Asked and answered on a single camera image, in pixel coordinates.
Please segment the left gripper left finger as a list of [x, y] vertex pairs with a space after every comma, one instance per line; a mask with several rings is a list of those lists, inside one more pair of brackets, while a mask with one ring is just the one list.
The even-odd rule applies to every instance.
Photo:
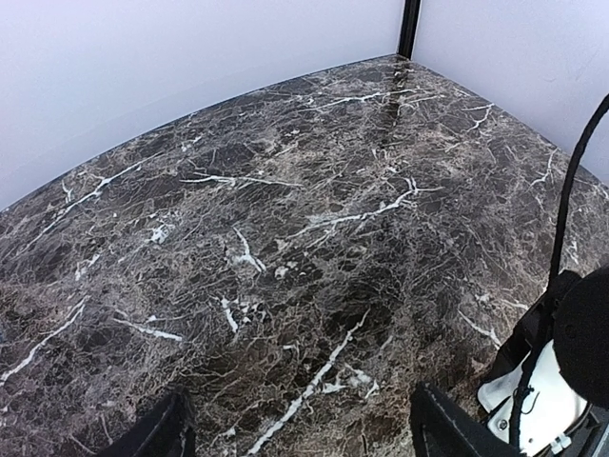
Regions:
[[175, 388], [115, 443], [103, 456], [187, 456], [196, 448], [194, 409], [189, 392]]

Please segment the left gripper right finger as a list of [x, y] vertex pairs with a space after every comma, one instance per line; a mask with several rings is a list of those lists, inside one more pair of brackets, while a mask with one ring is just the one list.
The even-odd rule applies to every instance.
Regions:
[[416, 385], [410, 406], [416, 456], [521, 456], [430, 383]]

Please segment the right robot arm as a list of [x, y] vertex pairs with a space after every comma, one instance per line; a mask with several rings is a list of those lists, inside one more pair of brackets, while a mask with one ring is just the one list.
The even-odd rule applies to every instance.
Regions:
[[582, 280], [574, 271], [560, 270], [570, 195], [580, 160], [607, 112], [608, 99], [603, 98], [570, 158], [560, 194], [546, 291], [501, 345], [477, 391], [477, 400], [486, 412], [487, 430], [519, 456], [565, 451], [593, 407], [560, 373], [553, 333], [560, 302]]

